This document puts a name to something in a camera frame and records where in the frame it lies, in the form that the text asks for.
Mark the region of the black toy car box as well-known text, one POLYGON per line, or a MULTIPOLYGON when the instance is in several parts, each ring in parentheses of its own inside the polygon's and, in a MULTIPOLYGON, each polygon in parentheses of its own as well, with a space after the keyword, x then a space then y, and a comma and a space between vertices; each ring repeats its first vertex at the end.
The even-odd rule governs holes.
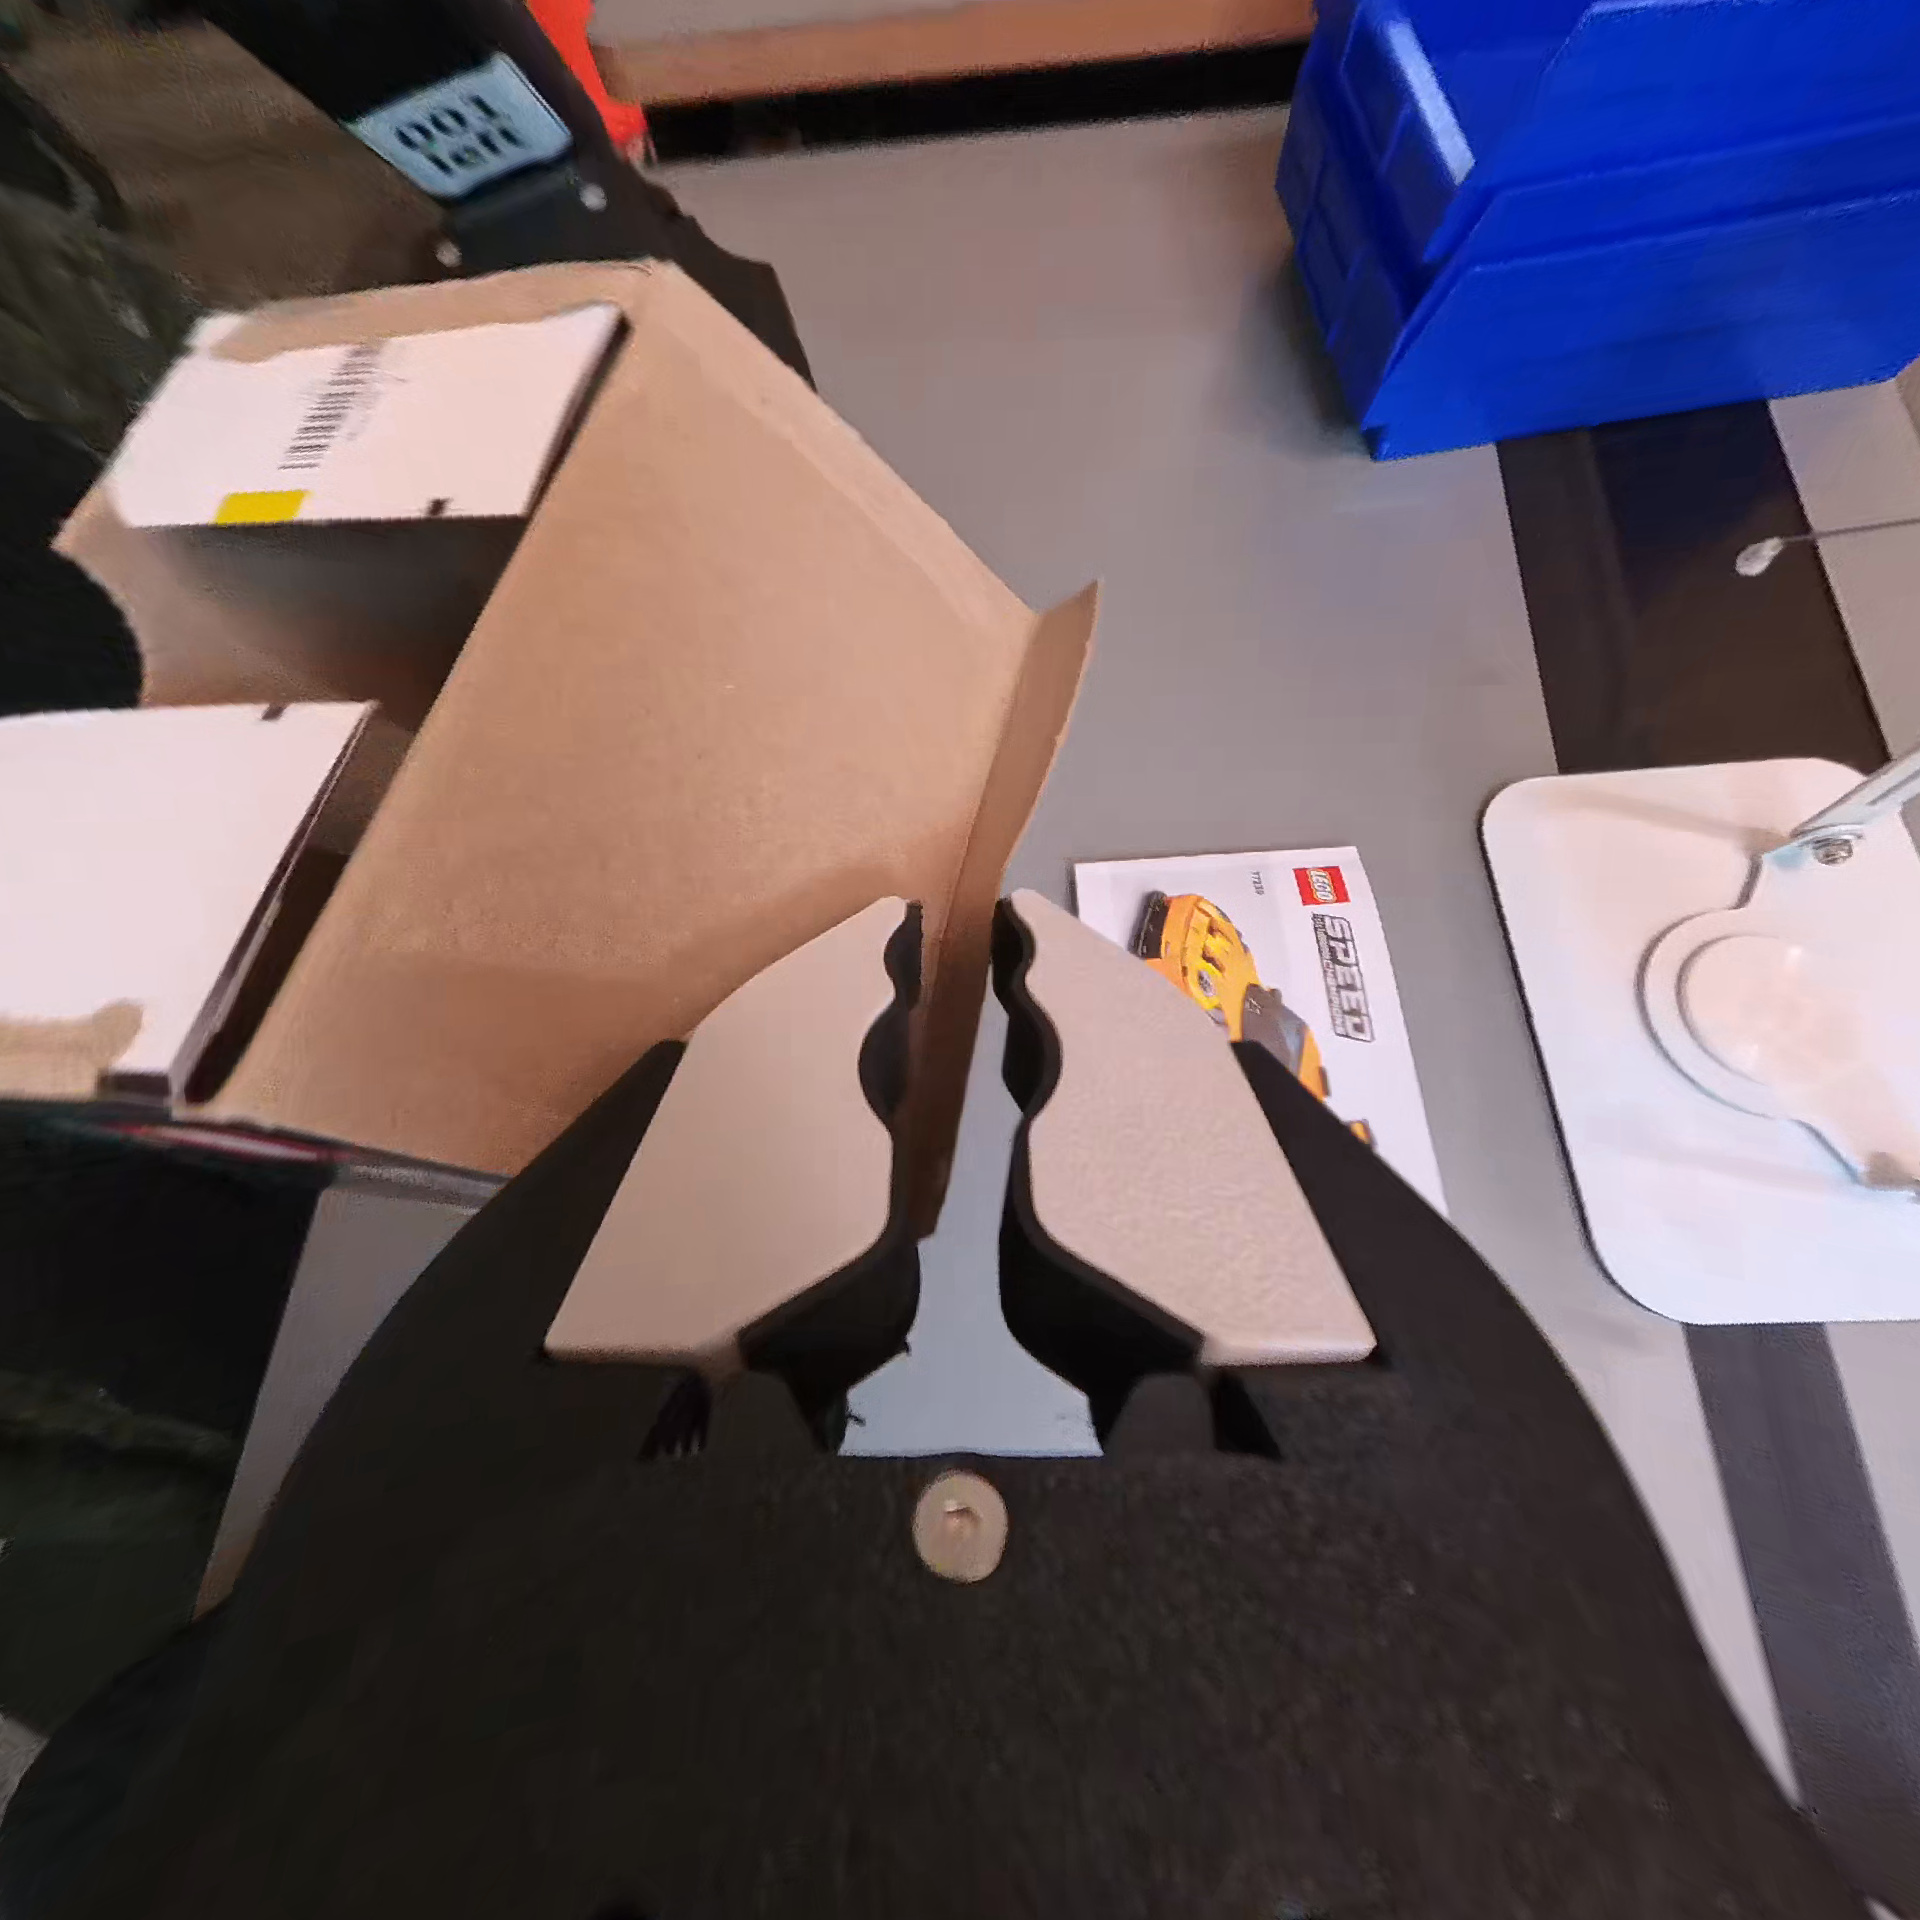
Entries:
POLYGON ((55 560, 143 694, 3 721, 3 1113, 509 1179, 900 896, 931 1229, 1099 591, 1027 611, 679 267, 206 320, 55 560))

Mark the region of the toy car instruction booklet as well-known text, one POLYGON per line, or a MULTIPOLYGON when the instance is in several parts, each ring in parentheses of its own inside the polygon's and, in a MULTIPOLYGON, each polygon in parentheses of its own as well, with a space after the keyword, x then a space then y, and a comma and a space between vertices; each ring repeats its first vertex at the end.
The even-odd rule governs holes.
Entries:
POLYGON ((1448 1210, 1428 1107, 1354 846, 1073 867, 1073 913, 1277 1059, 1360 1145, 1448 1210))

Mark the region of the grey desk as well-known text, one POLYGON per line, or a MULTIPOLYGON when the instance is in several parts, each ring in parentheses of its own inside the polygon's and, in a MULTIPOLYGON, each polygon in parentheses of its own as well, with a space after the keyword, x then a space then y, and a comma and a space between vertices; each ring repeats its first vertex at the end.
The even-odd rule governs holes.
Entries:
POLYGON ((1479 858, 1515 780, 1915 741, 1915 534, 1747 582, 1767 526, 1915 517, 1915 374, 1375 463, 1274 204, 1281 111, 668 166, 769 254, 811 364, 1027 591, 1099 574, 1011 885, 1079 858, 1359 846, 1452 1218, 1666 1533, 1775 1774, 1915 1875, 1915 1324, 1685 1330, 1583 1235, 1479 858))

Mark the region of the white metal book stand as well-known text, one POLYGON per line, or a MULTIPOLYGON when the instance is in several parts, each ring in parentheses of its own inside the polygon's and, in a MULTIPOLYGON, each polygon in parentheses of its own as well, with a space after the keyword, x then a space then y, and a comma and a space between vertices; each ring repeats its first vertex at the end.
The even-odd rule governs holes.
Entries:
POLYGON ((1601 1269, 1679 1324, 1915 1320, 1915 751, 1506 781, 1479 817, 1601 1269))

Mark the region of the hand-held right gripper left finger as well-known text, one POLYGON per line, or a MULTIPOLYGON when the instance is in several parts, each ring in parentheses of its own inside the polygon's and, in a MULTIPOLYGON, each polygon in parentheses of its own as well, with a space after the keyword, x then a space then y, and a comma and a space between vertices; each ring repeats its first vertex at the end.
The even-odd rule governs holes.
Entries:
POLYGON ((786 1390, 839 1442, 921 1311, 905 1139, 923 917, 876 896, 741 982, 666 1091, 542 1357, 786 1390))

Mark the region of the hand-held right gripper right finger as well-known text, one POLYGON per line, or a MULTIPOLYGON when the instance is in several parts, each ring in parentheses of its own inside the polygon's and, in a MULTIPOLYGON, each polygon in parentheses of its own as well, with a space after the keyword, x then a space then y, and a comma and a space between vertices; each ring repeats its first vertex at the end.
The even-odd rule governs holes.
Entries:
POLYGON ((1378 1335, 1230 1037, 1089 924, 1020 890, 993 982, 1020 1107, 1001 1311, 1112 1432, 1140 1382, 1205 1410, 1234 1373, 1359 1364, 1378 1335))

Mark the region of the blue plastic storage bin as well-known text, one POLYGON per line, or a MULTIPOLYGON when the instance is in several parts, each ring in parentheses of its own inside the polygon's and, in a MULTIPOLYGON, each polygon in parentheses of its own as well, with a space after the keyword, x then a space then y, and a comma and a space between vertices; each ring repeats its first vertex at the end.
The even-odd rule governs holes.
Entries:
POLYGON ((1915 358, 1915 2, 1318 2, 1277 204, 1378 461, 1915 358))

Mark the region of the person's left hand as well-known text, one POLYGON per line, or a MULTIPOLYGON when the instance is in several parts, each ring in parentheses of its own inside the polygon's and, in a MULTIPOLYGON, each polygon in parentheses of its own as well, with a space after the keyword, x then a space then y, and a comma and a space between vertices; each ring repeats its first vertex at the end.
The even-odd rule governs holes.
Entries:
POLYGON ((3 61, 207 307, 442 278, 434 200, 202 21, 39 23, 3 61))

